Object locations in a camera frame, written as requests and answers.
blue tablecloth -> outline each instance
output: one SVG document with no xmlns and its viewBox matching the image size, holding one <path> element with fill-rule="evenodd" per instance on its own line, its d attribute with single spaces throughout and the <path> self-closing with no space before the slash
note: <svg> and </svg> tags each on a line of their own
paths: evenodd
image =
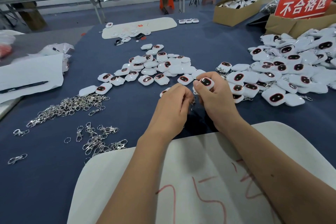
<svg viewBox="0 0 336 224">
<path fill-rule="evenodd" d="M 261 29 L 246 27 L 247 21 L 235 27 L 215 24 L 212 15 L 213 11 L 171 15 L 174 19 L 198 18 L 199 23 L 178 24 L 176 28 L 153 32 L 146 40 L 138 43 L 131 40 L 121 46 L 114 46 L 115 39 L 102 39 L 98 32 L 103 25 L 93 27 L 83 36 L 75 46 L 62 87 L 25 97 L 0 122 L 1 222 L 66 223 L 77 178 L 87 157 L 82 146 L 88 134 L 85 133 L 82 142 L 76 142 L 78 126 L 90 121 L 94 127 L 100 124 L 118 127 L 120 131 L 109 135 L 106 142 L 127 139 L 128 147 L 136 146 L 152 117 L 160 92 L 175 84 L 177 77 L 170 78 L 166 86 L 155 82 L 143 86 L 137 80 L 125 82 L 113 86 L 107 93 L 111 99 L 103 102 L 106 109 L 93 116 L 79 111 L 73 116 L 58 117 L 31 128 L 23 137 L 15 137 L 13 131 L 26 129 L 25 125 L 38 112 L 77 95 L 80 89 L 99 86 L 98 75 L 114 73 L 130 57 L 143 55 L 145 51 L 140 49 L 143 44 L 163 44 L 163 51 L 190 57 L 193 66 L 205 71 L 215 70 L 223 61 L 251 64 L 247 48 L 260 44 Z M 250 124 L 275 120 L 291 126 L 336 167 L 336 91 L 308 96 L 314 101 L 298 107 L 272 107 L 257 95 L 253 101 L 239 103 L 237 108 Z M 212 122 L 197 103 L 178 138 L 214 131 Z M 73 140 L 65 144 L 66 137 Z M 28 154 L 26 159 L 7 165 L 10 158 L 24 153 Z"/>
</svg>

open cardboard box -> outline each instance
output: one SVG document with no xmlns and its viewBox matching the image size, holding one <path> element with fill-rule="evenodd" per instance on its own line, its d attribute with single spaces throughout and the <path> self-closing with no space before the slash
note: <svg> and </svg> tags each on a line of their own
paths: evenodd
<svg viewBox="0 0 336 224">
<path fill-rule="evenodd" d="M 293 38 L 298 38 L 307 30 L 313 28 L 321 30 L 336 23 L 336 3 L 332 2 L 324 16 L 311 19 L 288 19 L 271 14 L 265 26 L 266 34 L 287 33 Z"/>
<path fill-rule="evenodd" d="M 235 26 L 238 23 L 250 18 L 251 16 L 259 13 L 260 8 L 263 4 L 263 0 L 258 0 L 251 5 L 245 6 L 240 9 L 233 9 L 228 7 L 219 7 L 219 5 L 224 4 L 231 0 L 221 0 L 215 6 L 215 12 L 213 14 L 213 22 L 227 25 Z"/>
</svg>

floor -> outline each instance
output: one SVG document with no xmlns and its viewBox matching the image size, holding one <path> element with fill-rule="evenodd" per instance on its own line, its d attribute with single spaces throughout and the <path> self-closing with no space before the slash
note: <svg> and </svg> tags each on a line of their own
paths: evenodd
<svg viewBox="0 0 336 224">
<path fill-rule="evenodd" d="M 185 11 L 191 12 L 193 10 L 209 10 L 214 9 L 214 5 L 190 5 L 190 0 L 186 0 L 185 2 Z M 179 12 L 179 3 L 175 2 L 175 9 L 168 10 L 170 13 L 178 13 Z M 159 9 L 159 2 L 150 2 L 150 3 L 140 3 L 134 5 L 124 5 L 124 6 L 112 6 L 104 8 L 104 13 L 107 18 L 107 21 L 126 23 L 130 21 L 139 21 L 139 20 L 147 20 L 153 17 L 157 17 L 163 15 L 162 11 Z M 67 28 L 77 28 L 77 27 L 85 27 L 99 24 L 97 15 L 94 9 L 89 10 L 79 10 L 75 12 L 68 13 L 58 13 L 58 14 L 47 14 L 43 16 L 48 26 L 42 30 L 37 32 L 51 31 L 51 30 L 60 30 Z M 15 20 L 12 20 L 14 24 L 16 24 L 16 28 L 14 30 L 20 31 L 23 33 L 28 33 L 28 30 L 25 26 L 20 23 L 17 23 Z"/>
</svg>

orange plastic piece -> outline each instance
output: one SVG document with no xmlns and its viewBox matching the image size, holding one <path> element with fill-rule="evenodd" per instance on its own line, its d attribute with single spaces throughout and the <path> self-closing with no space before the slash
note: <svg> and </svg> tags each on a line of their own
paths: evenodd
<svg viewBox="0 0 336 224">
<path fill-rule="evenodd" d="M 174 7 L 174 0 L 168 0 L 168 6 L 170 6 L 172 9 L 175 9 Z M 160 10 L 163 8 L 163 2 L 160 0 Z"/>
</svg>

black pen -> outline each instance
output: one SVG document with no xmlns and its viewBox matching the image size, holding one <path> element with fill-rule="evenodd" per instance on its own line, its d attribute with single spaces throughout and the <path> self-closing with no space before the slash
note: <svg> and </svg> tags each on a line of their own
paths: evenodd
<svg viewBox="0 0 336 224">
<path fill-rule="evenodd" d="M 47 82 L 49 82 L 49 81 L 36 82 L 36 83 L 27 84 L 27 85 L 23 85 L 23 86 L 19 86 L 19 87 L 9 88 L 9 89 L 6 89 L 6 90 L 0 90 L 0 94 L 8 93 L 8 92 L 15 91 L 15 90 L 21 90 L 21 89 L 25 89 L 25 88 L 30 88 L 30 87 L 34 87 L 34 86 L 39 86 L 39 85 L 45 84 Z"/>
</svg>

